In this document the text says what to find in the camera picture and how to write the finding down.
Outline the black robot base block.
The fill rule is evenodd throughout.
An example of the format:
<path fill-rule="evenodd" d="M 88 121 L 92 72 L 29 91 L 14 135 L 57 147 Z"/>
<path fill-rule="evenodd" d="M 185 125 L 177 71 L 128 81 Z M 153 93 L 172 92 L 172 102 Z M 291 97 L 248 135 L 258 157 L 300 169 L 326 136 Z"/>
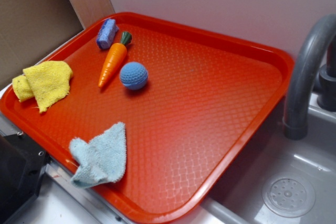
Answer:
<path fill-rule="evenodd" d="M 48 158 L 24 133 L 1 136 L 1 223 L 10 223 L 38 198 Z"/>

